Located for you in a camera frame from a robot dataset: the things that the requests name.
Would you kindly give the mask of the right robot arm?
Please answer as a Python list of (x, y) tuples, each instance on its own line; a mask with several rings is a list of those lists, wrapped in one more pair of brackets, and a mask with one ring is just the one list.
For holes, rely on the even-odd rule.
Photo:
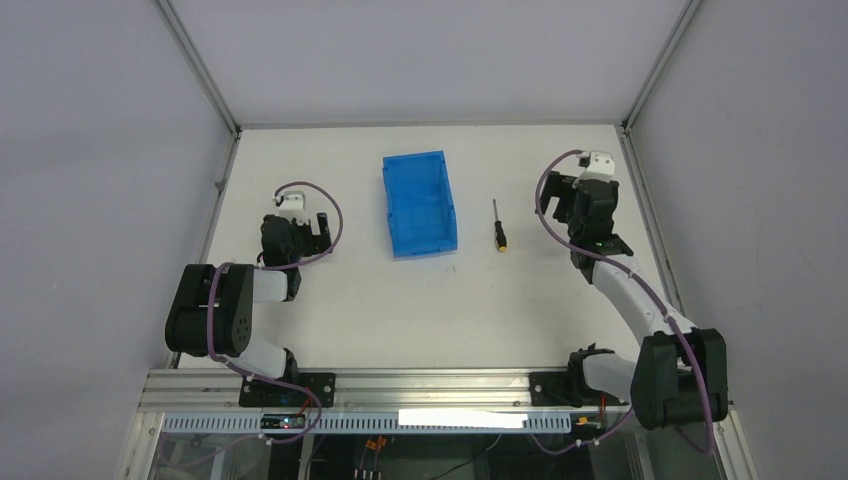
[(640, 274), (632, 248), (613, 231), (618, 190), (615, 180), (556, 171), (537, 187), (537, 215), (557, 202), (553, 217), (567, 227), (563, 243), (572, 264), (639, 343), (634, 361), (596, 345), (572, 353), (564, 398), (582, 406), (601, 394), (614, 396), (633, 407), (647, 430), (721, 421), (729, 410), (725, 339), (684, 318)]

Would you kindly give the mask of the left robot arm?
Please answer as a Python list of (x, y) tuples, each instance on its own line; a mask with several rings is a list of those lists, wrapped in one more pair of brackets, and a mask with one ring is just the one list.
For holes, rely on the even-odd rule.
[(221, 270), (189, 264), (182, 273), (166, 319), (164, 339), (174, 353), (218, 359), (251, 377), (258, 375), (300, 386), (291, 350), (253, 330), (254, 306), (293, 301), (302, 283), (300, 266), (331, 246), (325, 213), (309, 220), (268, 214), (260, 226), (258, 266), (232, 263)]

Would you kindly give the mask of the black yellow screwdriver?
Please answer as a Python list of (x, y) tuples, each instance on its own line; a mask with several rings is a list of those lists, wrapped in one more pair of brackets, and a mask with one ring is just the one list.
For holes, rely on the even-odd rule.
[(492, 200), (493, 204), (493, 213), (494, 213), (494, 231), (495, 231), (495, 243), (497, 250), (500, 253), (504, 253), (508, 248), (507, 237), (505, 235), (505, 231), (503, 228), (502, 221), (499, 216), (497, 200)]

